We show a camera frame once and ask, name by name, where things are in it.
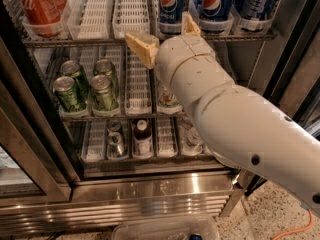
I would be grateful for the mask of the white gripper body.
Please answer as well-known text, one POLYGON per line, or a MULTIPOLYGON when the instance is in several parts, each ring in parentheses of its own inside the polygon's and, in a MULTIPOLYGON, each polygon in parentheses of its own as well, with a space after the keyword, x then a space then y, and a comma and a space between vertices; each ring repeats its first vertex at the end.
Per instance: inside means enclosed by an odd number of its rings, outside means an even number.
POLYGON ((213 48, 201 36, 186 34, 169 38, 160 45, 156 55, 156 76, 160 81, 170 81, 185 61, 200 55, 215 56, 213 48))

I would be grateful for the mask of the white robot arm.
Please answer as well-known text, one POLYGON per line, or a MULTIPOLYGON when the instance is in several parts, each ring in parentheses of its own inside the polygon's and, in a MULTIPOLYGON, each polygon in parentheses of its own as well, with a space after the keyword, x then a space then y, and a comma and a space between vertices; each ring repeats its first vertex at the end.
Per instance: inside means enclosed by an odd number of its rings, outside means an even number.
POLYGON ((190 14, 183 14, 181 34, 164 42, 141 32, 127 32, 125 41, 176 96, 218 161, 277 184, 320 216, 320 142, 236 84, 190 14))

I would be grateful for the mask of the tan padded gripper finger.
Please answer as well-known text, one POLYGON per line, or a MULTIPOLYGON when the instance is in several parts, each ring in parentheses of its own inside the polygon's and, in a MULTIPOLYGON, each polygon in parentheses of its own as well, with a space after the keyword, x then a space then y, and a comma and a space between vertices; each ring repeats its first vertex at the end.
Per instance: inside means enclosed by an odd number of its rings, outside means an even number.
POLYGON ((201 30, 196 22, 193 20, 192 16, 188 12, 182 13, 182 35, 193 34, 201 35, 201 30))
POLYGON ((153 69, 160 42, 157 37, 142 32, 126 32, 127 46, 134 52, 140 61, 148 68, 153 69))

